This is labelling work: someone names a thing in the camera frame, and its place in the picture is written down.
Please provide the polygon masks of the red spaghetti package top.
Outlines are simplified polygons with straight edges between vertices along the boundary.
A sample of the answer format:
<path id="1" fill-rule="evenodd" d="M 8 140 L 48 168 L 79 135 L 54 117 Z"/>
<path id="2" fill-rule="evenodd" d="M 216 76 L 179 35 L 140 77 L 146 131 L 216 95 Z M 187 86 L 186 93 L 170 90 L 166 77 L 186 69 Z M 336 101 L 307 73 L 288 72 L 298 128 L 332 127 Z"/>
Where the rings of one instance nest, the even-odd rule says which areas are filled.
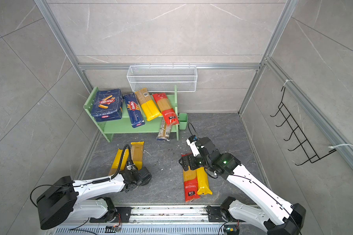
<path id="1" fill-rule="evenodd" d="M 165 93 L 153 94 L 153 98 L 155 99 L 156 104 L 164 117 L 165 123 L 168 126 L 179 124 L 177 114 L 171 106 L 167 95 Z"/>

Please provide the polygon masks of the yellow Pastatime spaghetti package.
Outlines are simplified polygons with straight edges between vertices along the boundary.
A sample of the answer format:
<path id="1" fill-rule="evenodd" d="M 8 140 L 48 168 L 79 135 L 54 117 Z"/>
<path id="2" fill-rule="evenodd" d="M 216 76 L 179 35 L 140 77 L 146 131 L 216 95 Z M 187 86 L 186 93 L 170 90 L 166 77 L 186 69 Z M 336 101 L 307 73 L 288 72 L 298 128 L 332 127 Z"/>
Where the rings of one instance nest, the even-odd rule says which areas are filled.
<path id="1" fill-rule="evenodd" d="M 113 162 L 113 164 L 111 166 L 111 169 L 110 169 L 108 175 L 114 175 L 115 174 L 115 172 L 116 172 L 116 170 L 117 170 L 117 168 L 119 166 L 119 163 L 120 163 L 122 152 L 123 152 L 122 149 L 118 149 L 117 154 L 116 154 L 115 159 L 114 159 L 114 162 Z M 125 169 L 128 157 L 129 157 L 129 152 L 128 152 L 128 149 L 126 149 L 119 171 L 123 171 Z"/>

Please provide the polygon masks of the blue Barilla pasta box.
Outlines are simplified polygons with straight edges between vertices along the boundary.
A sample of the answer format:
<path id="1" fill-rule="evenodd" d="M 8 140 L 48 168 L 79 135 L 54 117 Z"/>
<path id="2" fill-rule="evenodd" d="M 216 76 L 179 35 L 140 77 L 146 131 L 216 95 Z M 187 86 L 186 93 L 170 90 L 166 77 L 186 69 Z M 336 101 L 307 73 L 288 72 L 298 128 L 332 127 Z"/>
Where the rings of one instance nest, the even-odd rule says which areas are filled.
<path id="1" fill-rule="evenodd" d="M 96 122 L 119 120 L 122 118 L 123 96 L 120 89 L 97 91 L 91 116 Z"/>

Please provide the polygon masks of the yellow brown spaghetti package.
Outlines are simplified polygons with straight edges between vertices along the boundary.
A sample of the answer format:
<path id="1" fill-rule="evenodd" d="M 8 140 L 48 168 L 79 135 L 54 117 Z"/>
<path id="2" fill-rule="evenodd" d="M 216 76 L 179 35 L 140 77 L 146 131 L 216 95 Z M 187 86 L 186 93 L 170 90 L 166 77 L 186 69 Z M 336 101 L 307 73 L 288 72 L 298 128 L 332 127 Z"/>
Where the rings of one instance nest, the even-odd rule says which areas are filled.
<path id="1" fill-rule="evenodd" d="M 135 92 L 135 95 L 147 118 L 147 121 L 151 121 L 162 116 L 147 88 L 143 88 Z"/>

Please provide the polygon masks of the clear grey spaghetti package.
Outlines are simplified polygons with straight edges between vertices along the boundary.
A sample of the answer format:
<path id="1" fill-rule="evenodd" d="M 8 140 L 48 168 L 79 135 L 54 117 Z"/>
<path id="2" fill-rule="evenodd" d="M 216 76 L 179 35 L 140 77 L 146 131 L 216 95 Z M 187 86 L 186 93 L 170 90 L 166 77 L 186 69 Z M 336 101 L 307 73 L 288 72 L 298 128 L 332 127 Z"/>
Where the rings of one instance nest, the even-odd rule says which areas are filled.
<path id="1" fill-rule="evenodd" d="M 161 119 L 160 130 L 156 138 L 157 141 L 170 141 L 172 125 L 168 125 L 164 118 Z"/>

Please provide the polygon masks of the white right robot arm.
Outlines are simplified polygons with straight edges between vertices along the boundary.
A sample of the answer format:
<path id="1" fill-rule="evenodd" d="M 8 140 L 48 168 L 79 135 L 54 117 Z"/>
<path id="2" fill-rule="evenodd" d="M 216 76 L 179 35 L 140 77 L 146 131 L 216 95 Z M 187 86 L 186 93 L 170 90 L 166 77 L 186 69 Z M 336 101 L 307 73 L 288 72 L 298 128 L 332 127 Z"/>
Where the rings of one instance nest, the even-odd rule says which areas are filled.
<path id="1" fill-rule="evenodd" d="M 269 235 L 299 235 L 304 225 L 306 210 L 299 204 L 282 199 L 257 180 L 246 167 L 230 153 L 220 153 L 208 137 L 193 135 L 187 139 L 191 153 L 180 158 L 183 170 L 203 168 L 222 177 L 244 192 L 256 207 L 228 197 L 220 206 L 227 221 L 240 220 L 260 228 Z"/>

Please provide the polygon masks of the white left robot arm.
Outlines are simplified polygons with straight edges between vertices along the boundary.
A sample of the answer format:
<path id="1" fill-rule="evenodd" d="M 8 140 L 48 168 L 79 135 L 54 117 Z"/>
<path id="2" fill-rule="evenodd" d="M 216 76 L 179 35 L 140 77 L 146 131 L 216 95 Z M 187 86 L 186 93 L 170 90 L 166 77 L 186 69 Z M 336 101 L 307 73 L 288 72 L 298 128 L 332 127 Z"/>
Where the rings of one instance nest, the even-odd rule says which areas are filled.
<path id="1" fill-rule="evenodd" d="M 113 175 L 90 179 L 60 178 L 36 199 L 40 228 L 48 230 L 66 221 L 88 218 L 93 223 L 111 222 L 119 212 L 108 193 L 129 192 L 149 184 L 152 175 L 146 167 L 125 169 Z"/>

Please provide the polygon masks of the blue Barilla spaghetti package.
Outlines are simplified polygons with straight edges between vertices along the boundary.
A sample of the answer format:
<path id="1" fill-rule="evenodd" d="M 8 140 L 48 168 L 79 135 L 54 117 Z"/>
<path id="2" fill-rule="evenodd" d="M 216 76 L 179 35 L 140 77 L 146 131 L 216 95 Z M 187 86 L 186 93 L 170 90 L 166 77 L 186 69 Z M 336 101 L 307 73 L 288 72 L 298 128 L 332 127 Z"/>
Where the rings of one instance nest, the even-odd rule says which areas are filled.
<path id="1" fill-rule="evenodd" d="M 139 101 L 135 93 L 126 94 L 123 96 L 128 116 L 133 128 L 145 125 L 144 118 L 140 109 Z"/>

